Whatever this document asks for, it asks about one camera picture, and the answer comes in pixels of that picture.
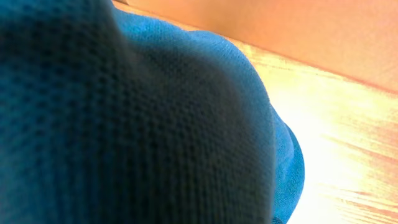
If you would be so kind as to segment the blue polo shirt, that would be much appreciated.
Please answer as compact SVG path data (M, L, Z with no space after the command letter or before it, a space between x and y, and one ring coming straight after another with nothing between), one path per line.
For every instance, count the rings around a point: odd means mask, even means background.
M230 41L1 2L1 223L287 223L301 148Z

